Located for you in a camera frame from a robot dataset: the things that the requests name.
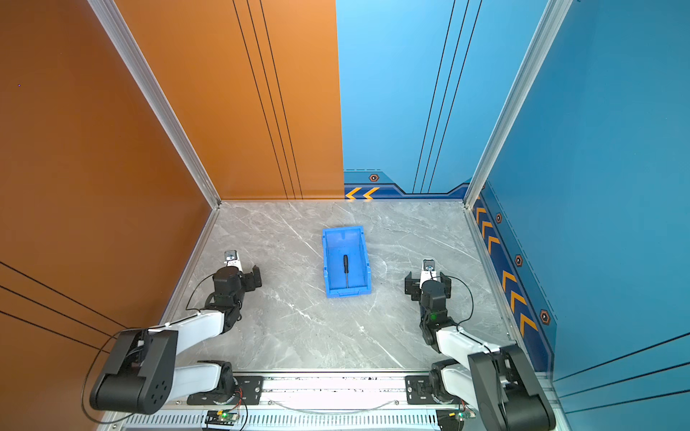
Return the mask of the black handled screwdriver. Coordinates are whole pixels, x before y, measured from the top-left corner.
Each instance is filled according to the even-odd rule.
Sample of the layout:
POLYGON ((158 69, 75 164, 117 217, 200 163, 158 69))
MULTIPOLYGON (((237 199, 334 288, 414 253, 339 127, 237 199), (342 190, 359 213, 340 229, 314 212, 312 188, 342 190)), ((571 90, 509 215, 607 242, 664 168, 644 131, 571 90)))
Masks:
POLYGON ((342 257, 345 287, 350 288, 350 260, 347 254, 342 257))

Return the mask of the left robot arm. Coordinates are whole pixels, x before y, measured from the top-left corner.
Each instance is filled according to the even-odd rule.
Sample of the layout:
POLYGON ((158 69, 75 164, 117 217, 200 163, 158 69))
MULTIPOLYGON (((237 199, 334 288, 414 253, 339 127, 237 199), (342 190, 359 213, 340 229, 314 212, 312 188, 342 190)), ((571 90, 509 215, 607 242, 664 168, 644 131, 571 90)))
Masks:
POLYGON ((120 332, 89 394, 95 411, 154 414, 183 397, 215 404, 239 399, 239 383, 227 361, 177 366, 177 357, 223 335, 242 319, 244 297, 262 286, 261 270, 228 265, 212 275, 214 291, 203 308, 173 323, 120 332))

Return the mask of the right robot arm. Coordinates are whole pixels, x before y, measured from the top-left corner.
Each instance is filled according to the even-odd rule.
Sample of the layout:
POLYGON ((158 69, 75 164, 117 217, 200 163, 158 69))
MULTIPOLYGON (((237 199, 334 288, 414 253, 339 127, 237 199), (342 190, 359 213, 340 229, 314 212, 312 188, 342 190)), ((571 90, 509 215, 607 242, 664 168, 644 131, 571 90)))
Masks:
POLYGON ((420 305, 427 346, 447 357, 429 370, 432 396, 475 407, 487 430, 554 430, 555 412, 524 350, 474 336, 448 314, 451 277, 423 271, 404 278, 404 294, 420 305))

